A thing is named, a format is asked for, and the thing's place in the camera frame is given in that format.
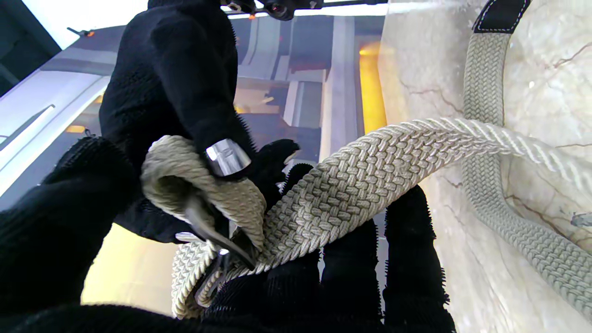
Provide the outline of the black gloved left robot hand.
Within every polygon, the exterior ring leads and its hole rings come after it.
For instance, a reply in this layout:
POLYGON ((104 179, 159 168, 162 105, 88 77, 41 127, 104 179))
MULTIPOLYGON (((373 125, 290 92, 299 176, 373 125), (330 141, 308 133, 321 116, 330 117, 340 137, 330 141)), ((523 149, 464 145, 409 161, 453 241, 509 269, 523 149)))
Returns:
POLYGON ((122 152, 85 137, 41 184, 1 213, 3 333, 454 333, 444 271, 419 186, 387 208, 385 311, 379 312, 376 225, 316 253, 225 284, 200 320, 121 305, 82 305, 84 282, 136 180, 122 152))

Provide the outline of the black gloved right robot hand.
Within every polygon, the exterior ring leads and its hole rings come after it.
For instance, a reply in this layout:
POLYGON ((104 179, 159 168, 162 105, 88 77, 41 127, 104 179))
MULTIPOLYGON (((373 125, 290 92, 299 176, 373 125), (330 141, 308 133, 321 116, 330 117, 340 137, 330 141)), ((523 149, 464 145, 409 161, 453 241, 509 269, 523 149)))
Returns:
POLYGON ((256 150, 234 109, 237 71, 234 30, 218 0, 150 0, 121 38, 99 110, 101 135, 136 172, 165 135, 191 139, 201 156, 216 143, 235 142, 251 164, 214 174, 248 177, 271 208, 281 198, 277 184, 287 159, 299 146, 281 139, 256 150))

